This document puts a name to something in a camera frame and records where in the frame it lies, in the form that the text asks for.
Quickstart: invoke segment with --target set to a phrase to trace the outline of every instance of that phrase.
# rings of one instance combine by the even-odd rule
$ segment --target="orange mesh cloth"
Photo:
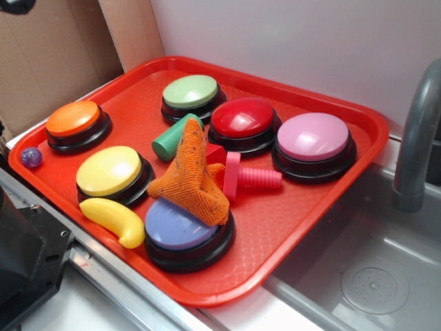
[[[207,165],[206,152],[207,142],[198,121],[189,119],[175,159],[147,191],[155,199],[163,197],[188,210],[207,225],[223,225],[229,212],[229,201],[221,190],[225,166]]]

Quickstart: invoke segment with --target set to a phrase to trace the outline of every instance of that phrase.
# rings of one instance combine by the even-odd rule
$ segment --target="sink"
[[[325,330],[441,328],[441,191],[391,206],[394,173],[371,165],[274,270],[265,287]]]

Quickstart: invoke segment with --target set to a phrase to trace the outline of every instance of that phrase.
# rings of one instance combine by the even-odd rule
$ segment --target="green cylinder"
[[[196,119],[204,130],[204,123],[195,114],[187,114],[177,121],[172,127],[165,131],[161,136],[153,140],[152,148],[154,154],[164,162],[171,161],[176,156],[179,141],[182,138],[185,124],[188,119]]]

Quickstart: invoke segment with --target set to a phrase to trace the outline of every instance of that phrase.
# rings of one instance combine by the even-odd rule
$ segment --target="pink plastic screw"
[[[230,200],[236,199],[238,186],[254,188],[279,188],[282,186],[282,174],[273,170],[240,167],[240,153],[228,152],[225,162],[223,193]]]

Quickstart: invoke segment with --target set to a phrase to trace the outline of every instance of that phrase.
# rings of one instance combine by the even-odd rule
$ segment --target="orange button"
[[[46,129],[54,137],[67,137],[89,128],[99,117],[98,105],[93,101],[75,101],[50,115]]]

